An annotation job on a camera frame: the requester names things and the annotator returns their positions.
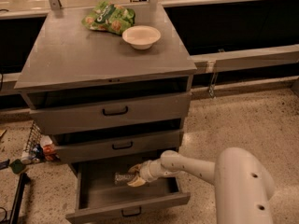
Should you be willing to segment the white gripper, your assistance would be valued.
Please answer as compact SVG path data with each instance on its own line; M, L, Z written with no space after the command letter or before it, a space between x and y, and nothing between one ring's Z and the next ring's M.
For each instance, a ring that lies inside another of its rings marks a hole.
M146 182L150 183L161 177L167 177L169 175L169 171L162 166L160 159L136 164L128 170L128 173L139 173L140 175L135 176L127 183L128 186L133 188L143 186Z

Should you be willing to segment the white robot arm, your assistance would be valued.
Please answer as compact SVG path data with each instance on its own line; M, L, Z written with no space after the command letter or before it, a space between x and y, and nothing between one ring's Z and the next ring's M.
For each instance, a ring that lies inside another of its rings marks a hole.
M140 187L181 172L214 186L217 224L273 224L269 200L275 192L273 177L250 152L239 147L224 149L214 161L201 161L167 150L154 161L129 169L127 182Z

